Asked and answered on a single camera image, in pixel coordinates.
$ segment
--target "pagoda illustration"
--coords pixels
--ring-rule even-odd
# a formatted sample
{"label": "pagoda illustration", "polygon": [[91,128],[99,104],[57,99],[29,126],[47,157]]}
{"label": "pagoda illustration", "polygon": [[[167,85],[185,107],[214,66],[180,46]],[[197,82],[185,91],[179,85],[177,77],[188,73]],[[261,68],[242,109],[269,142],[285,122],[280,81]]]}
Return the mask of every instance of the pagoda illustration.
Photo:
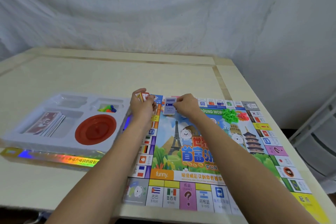
{"label": "pagoda illustration", "polygon": [[251,153],[264,153],[264,149],[261,147],[261,144],[259,143],[259,140],[257,139],[256,135],[250,133],[245,127],[246,133],[244,134],[244,137],[246,139],[246,144],[248,145],[248,149]]}
{"label": "pagoda illustration", "polygon": [[170,151],[168,155],[171,155],[173,154],[174,151],[179,151],[180,149],[181,149],[181,142],[180,142],[180,134],[179,134],[179,122],[176,120],[174,141],[170,147]]}

